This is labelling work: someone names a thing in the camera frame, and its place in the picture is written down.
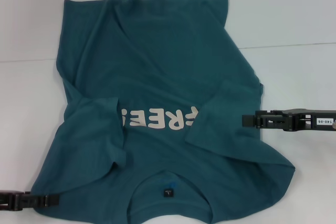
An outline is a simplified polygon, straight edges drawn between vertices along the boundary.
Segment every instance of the t-shirt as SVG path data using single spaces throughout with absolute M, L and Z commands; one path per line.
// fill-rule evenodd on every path
M 65 0 L 67 108 L 36 209 L 96 224 L 162 215 L 217 223 L 268 208 L 295 168 L 243 128 L 263 86 L 224 29 L 228 0 Z

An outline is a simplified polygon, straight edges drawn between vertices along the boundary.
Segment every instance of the white background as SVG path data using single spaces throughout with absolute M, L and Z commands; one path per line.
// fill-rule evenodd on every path
M 31 189 L 62 123 L 63 1 L 0 0 L 0 189 Z M 263 109 L 336 109 L 336 0 L 229 0 L 226 29 L 265 85 Z M 275 206 L 227 223 L 336 223 L 336 133 L 263 130 L 262 139 L 296 166 L 293 181 Z M 0 212 L 0 223 L 70 222 L 26 209 Z

